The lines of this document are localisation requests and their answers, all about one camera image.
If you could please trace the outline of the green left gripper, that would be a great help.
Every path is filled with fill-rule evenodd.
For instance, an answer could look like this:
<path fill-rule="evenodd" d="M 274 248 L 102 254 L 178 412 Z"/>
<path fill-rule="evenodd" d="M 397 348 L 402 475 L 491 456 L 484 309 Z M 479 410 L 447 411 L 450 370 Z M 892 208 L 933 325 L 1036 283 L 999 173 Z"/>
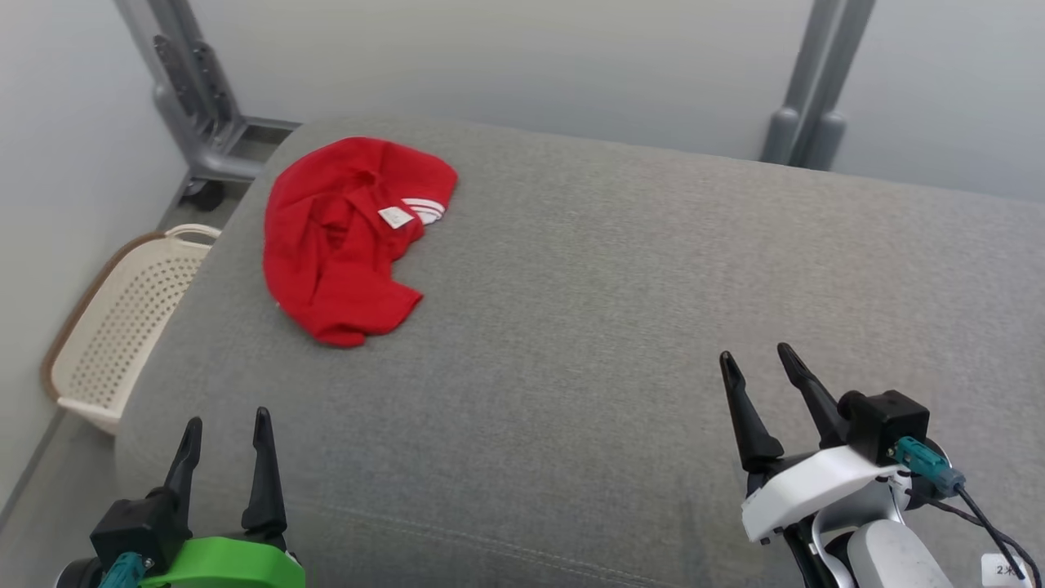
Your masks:
<path fill-rule="evenodd" d="M 171 495 L 175 511 L 189 510 L 203 431 L 202 418 L 191 417 L 169 466 L 163 487 Z M 271 413 L 265 407 L 256 410 L 251 445 L 256 461 L 240 528 L 254 540 L 282 540 L 287 530 L 287 514 Z M 285 550 L 223 537 L 187 540 L 167 572 L 139 581 L 139 588 L 305 587 L 304 569 Z"/>

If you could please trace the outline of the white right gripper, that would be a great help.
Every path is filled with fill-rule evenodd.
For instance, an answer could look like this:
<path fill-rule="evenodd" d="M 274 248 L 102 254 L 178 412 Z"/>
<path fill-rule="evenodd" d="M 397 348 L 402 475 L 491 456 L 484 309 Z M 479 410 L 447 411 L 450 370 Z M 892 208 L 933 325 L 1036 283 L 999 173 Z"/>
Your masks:
<path fill-rule="evenodd" d="M 909 505 L 909 472 L 898 465 L 874 465 L 851 448 L 839 447 L 846 444 L 850 424 L 840 416 L 836 399 L 794 347 L 779 343 L 776 348 L 780 363 L 800 392 L 825 450 L 772 477 L 744 500 L 741 521 L 748 540 L 761 542 L 809 516 L 814 517 L 815 532 L 862 526 L 880 519 L 902 522 L 902 513 Z M 784 456 L 784 448 L 754 409 L 732 353 L 722 351 L 718 362 L 742 469 L 762 473 Z"/>

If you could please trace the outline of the red basketball jersey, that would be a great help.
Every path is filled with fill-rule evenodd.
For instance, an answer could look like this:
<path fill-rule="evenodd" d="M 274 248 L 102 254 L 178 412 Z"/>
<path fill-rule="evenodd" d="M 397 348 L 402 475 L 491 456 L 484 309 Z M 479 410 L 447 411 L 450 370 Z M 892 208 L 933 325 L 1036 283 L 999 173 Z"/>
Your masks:
<path fill-rule="evenodd" d="M 392 332 L 422 293 L 396 261 L 447 212 L 458 172 L 380 138 L 322 146 L 276 178 L 264 219 L 269 293 L 314 339 L 350 349 Z"/>

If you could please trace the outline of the cream perforated laundry basket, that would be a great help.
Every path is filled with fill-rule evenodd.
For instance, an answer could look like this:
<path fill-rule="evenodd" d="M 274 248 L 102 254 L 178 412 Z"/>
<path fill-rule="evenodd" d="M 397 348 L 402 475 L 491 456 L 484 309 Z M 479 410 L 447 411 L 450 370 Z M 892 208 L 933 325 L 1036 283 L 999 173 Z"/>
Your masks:
<path fill-rule="evenodd" d="M 219 237 L 216 227 L 183 224 L 131 239 L 109 258 L 42 361 L 42 389 L 60 409 L 118 434 L 154 344 Z"/>

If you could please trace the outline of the grey fabric sofa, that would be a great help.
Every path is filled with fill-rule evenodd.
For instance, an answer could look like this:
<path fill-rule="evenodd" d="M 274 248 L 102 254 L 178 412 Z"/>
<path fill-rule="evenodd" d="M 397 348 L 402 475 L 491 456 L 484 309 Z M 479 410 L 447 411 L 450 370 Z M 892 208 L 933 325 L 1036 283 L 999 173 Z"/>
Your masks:
<path fill-rule="evenodd" d="M 438 156 L 447 215 L 394 267 L 422 291 L 355 349 L 262 272 L 277 175 L 351 136 Z M 239 526 L 256 409 L 311 586 L 802 587 L 748 542 L 728 350 L 791 454 L 818 436 L 776 347 L 835 397 L 898 390 L 1045 578 L 1045 204 L 466 122 L 291 133 L 206 256 L 127 402 L 123 497 L 204 421 L 195 535 Z"/>

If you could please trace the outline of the grey metal frame post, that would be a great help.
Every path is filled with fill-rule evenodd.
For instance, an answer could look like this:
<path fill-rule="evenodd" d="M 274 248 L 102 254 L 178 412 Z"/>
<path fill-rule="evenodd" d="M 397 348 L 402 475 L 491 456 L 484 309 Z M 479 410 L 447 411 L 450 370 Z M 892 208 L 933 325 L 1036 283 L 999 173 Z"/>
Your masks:
<path fill-rule="evenodd" d="M 831 170 L 847 120 L 838 108 L 876 0 L 812 0 L 784 103 L 770 117 L 761 163 Z"/>
<path fill-rule="evenodd" d="M 188 167 L 180 201 L 212 212 L 250 184 L 297 122 L 247 116 L 190 0 L 114 0 L 153 78 L 153 103 Z"/>

